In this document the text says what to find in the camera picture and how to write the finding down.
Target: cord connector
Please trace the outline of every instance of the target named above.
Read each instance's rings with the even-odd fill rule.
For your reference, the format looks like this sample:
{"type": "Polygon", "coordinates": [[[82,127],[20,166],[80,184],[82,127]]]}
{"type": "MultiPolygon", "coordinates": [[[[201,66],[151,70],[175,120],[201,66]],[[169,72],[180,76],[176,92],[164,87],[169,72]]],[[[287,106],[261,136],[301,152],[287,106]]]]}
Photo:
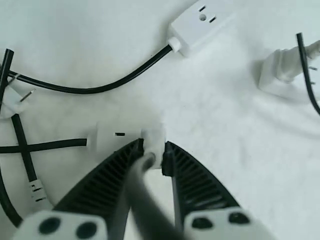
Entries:
{"type": "MultiPolygon", "coordinates": [[[[311,79],[318,80],[320,71],[320,40],[305,48],[311,79]]],[[[312,82],[313,92],[320,98],[320,84],[312,82]]],[[[258,87],[269,94],[295,102],[309,103],[299,48],[277,49],[263,63],[258,87]]]]}
{"type": "Polygon", "coordinates": [[[9,119],[13,115],[20,114],[28,108],[29,102],[26,100],[26,97],[28,97],[27,95],[23,97],[12,87],[7,86],[3,94],[0,120],[9,119]]]}

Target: white surface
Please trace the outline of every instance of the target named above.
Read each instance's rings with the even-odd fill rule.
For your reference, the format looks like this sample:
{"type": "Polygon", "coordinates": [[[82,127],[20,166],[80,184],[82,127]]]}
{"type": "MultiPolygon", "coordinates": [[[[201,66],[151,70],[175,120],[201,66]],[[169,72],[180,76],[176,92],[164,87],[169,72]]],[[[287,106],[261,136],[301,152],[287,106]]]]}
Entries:
{"type": "Polygon", "coordinates": [[[219,210],[194,211],[185,218],[184,232],[193,240],[275,240],[273,234],[256,220],[247,210],[240,207],[228,207],[219,210]],[[248,217],[249,224],[229,222],[232,213],[241,213],[248,217]],[[192,227],[194,219],[206,218],[213,227],[197,229],[192,227]]]}
{"type": "MultiPolygon", "coordinates": [[[[47,82],[111,83],[160,50],[169,23],[194,2],[2,0],[0,57],[13,49],[12,70],[47,82]]],[[[97,121],[138,126],[161,119],[167,139],[212,171],[277,239],[318,239],[319,116],[311,105],[258,90],[257,81],[261,61],[295,47],[296,33],[303,31],[306,45],[320,38],[320,2],[238,0],[235,7],[234,24],[202,52],[191,58],[170,53],[118,89],[86,96],[37,90],[33,108],[21,114],[28,143],[84,137],[97,121]]],[[[33,89],[14,84],[24,93],[33,89]]],[[[1,122],[0,133],[0,146],[17,143],[11,122],[1,122]]],[[[53,204],[95,166],[85,147],[31,156],[53,204]]],[[[0,157],[8,194],[25,217],[31,205],[21,156],[0,157]]],[[[172,219],[170,179],[154,171],[147,181],[172,219]]],[[[1,211],[1,239],[13,232],[1,211]]]]}
{"type": "Polygon", "coordinates": [[[234,16],[228,0],[199,0],[169,25],[168,37],[178,39],[179,51],[190,57],[210,43],[234,16]]]}
{"type": "Polygon", "coordinates": [[[40,211],[30,216],[22,223],[13,240],[79,240],[76,236],[77,229],[88,222],[96,224],[95,235],[90,240],[108,240],[108,229],[102,217],[61,211],[40,211]],[[58,229],[51,234],[40,234],[39,226],[49,218],[60,219],[58,229]]]}

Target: power cord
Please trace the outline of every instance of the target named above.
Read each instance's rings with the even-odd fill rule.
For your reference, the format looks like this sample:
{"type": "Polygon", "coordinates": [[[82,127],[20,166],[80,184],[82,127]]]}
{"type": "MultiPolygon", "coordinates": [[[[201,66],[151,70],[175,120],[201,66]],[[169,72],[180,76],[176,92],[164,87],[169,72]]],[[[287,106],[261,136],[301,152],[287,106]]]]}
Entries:
{"type": "MultiPolygon", "coordinates": [[[[53,149],[63,149],[70,147],[85,147],[87,145],[86,138],[68,139],[60,141],[51,141],[38,144],[30,144],[26,146],[27,152],[38,152],[53,149]]],[[[0,146],[0,154],[17,154],[22,152],[20,146],[0,146]]]]}
{"type": "Polygon", "coordinates": [[[19,147],[22,150],[21,156],[22,156],[23,164],[24,164],[29,182],[35,181],[38,178],[36,175],[34,164],[32,163],[30,152],[28,152],[27,150],[28,144],[27,144],[24,129],[22,127],[21,119],[18,114],[15,114],[12,116],[11,120],[12,120],[16,138],[18,140],[19,147]]]}
{"type": "MultiPolygon", "coordinates": [[[[16,79],[22,82],[25,82],[27,84],[31,84],[37,87],[41,87],[44,89],[49,89],[57,92],[62,93],[68,93],[68,94],[98,94],[107,92],[113,89],[116,89],[131,80],[135,79],[142,73],[144,73],[146,70],[148,70],[150,67],[152,67],[155,63],[157,63],[160,59],[162,59],[164,56],[166,56],[168,53],[172,51],[172,48],[170,45],[165,46],[161,51],[159,51],[156,55],[154,55],[150,60],[148,60],[146,63],[144,63],[142,66],[134,70],[129,75],[121,78],[118,81],[115,81],[113,83],[98,86],[98,87],[91,87],[91,88],[74,88],[74,87],[67,87],[67,86],[59,86],[52,83],[47,83],[43,81],[39,81],[37,79],[25,76],[25,75],[19,75],[16,79]]],[[[9,77],[15,77],[17,76],[17,72],[9,70],[9,77]]]]}
{"type": "Polygon", "coordinates": [[[305,44],[304,44],[303,35],[302,35],[301,32],[296,35],[296,39],[297,39],[297,42],[298,42],[298,48],[299,48],[299,53],[300,53],[300,59],[301,59],[301,65],[302,65],[302,70],[303,70],[306,90],[308,92],[308,96],[309,96],[309,99],[310,99],[310,101],[312,103],[313,108],[320,115],[320,107],[319,107],[319,105],[317,103],[314,91],[312,89],[312,84],[311,84],[311,81],[310,81],[307,53],[306,53],[306,48],[305,48],[305,44]]]}
{"type": "MultiPolygon", "coordinates": [[[[2,68],[0,69],[0,112],[1,112],[1,103],[4,97],[4,92],[6,85],[8,84],[8,73],[13,59],[14,52],[11,50],[6,50],[2,62],[2,68]]],[[[12,205],[10,198],[8,196],[4,179],[2,177],[1,168],[0,168],[0,204],[3,208],[4,213],[10,219],[12,224],[17,228],[22,222],[21,216],[17,213],[15,207],[12,205]]]]}

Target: metal prong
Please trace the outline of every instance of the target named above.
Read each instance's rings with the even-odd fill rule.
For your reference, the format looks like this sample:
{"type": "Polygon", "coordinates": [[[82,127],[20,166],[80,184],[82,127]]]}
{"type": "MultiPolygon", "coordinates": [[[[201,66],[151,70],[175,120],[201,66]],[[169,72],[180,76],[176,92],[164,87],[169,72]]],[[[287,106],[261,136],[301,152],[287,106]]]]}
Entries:
{"type": "Polygon", "coordinates": [[[9,86],[14,80],[16,80],[19,76],[20,76],[20,74],[17,74],[17,75],[15,75],[15,76],[13,76],[13,77],[10,79],[10,81],[8,81],[8,86],[9,86]]]}
{"type": "Polygon", "coordinates": [[[314,70],[314,71],[318,71],[318,68],[314,67],[314,66],[310,66],[309,69],[314,70]]]}
{"type": "Polygon", "coordinates": [[[22,103],[24,100],[26,100],[34,91],[35,91],[35,89],[28,92],[23,98],[21,98],[20,103],[22,103]]]}

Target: plug prong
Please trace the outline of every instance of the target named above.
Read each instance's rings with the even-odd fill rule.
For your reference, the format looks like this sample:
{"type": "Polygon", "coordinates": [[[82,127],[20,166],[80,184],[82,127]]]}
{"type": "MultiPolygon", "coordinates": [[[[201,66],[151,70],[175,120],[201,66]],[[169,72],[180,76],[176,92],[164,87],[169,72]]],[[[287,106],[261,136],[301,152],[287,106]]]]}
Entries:
{"type": "Polygon", "coordinates": [[[318,71],[318,68],[315,66],[309,66],[309,69],[314,70],[314,71],[318,71]]]}
{"type": "Polygon", "coordinates": [[[20,103],[22,103],[24,100],[26,100],[34,91],[35,91],[35,89],[28,92],[23,98],[21,98],[20,103]]]}

